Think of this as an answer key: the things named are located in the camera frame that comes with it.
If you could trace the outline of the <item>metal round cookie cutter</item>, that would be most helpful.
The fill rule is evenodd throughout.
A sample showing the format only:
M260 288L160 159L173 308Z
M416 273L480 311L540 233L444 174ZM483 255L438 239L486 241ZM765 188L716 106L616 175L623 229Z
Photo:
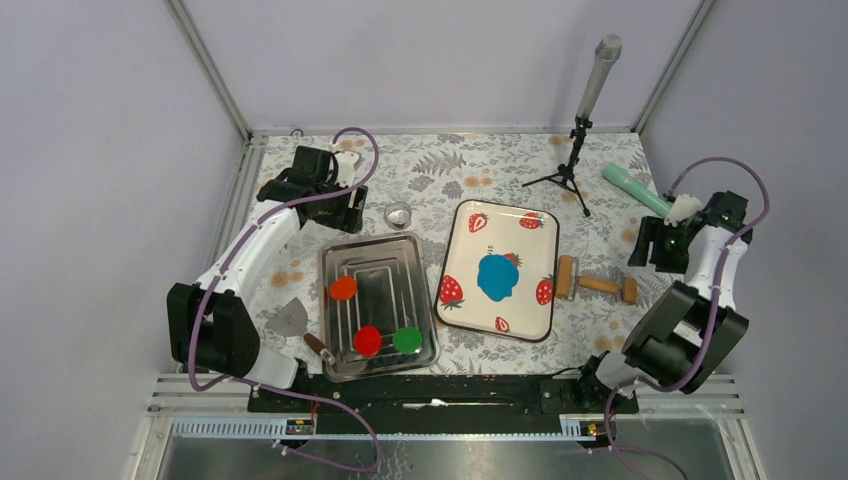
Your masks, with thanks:
M384 209L384 221L393 230L405 230L412 223L413 209L405 202L393 202Z

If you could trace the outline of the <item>wooden double-ended dough roller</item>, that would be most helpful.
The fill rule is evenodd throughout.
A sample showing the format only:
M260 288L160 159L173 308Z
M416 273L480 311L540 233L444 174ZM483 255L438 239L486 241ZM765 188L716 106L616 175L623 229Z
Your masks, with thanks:
M613 281L582 275L579 273L579 262L575 257L571 255L560 256L554 281L554 297L572 300L575 298L578 288L615 295L627 305L635 305L638 302L639 287L635 278L623 277L619 281Z

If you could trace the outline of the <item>blue dough piece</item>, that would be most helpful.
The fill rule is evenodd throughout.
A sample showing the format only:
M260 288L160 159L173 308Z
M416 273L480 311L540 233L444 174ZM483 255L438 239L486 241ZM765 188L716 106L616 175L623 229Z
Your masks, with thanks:
M519 258L512 253L488 254L478 264L476 284L493 302L511 297L519 281Z

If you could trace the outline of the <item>white strawberry print tray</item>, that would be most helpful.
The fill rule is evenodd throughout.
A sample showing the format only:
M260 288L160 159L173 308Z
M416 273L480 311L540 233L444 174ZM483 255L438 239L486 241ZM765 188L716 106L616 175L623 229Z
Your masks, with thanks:
M560 224L480 200L455 210L435 313L447 326L538 343L552 328Z

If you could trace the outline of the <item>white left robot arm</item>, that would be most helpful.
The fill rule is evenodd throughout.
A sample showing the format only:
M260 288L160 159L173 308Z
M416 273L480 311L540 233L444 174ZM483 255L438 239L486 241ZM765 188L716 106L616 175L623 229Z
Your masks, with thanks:
M272 398L288 411L309 401L310 385L296 359L265 346L248 311L265 272L309 221L355 233L367 196L355 178L359 153L333 147L297 147L290 167L268 181L254 212L222 256L194 283L176 283L166 297L173 358L189 371L197 391L197 368L251 386L272 387Z

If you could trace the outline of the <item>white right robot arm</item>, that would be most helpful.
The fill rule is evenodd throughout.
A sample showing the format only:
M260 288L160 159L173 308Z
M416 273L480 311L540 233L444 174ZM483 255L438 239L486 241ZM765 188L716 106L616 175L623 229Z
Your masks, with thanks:
M717 192L705 205L680 196L692 213L682 219L646 216L628 260L677 280L633 328L619 352L591 357L573 386L575 402L597 412L628 386L645 382L663 392L695 392L747 332L733 298L735 271L752 240L747 199Z

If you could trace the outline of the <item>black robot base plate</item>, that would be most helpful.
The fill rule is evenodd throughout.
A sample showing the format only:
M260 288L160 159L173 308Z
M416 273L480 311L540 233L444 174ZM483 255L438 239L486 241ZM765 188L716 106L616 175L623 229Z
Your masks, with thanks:
M561 434L563 421L601 420L609 393L573 375L387 375L334 383L300 373L288 397L261 390L251 413L303 414L320 434L358 434L363 426L320 396L347 405L378 434Z

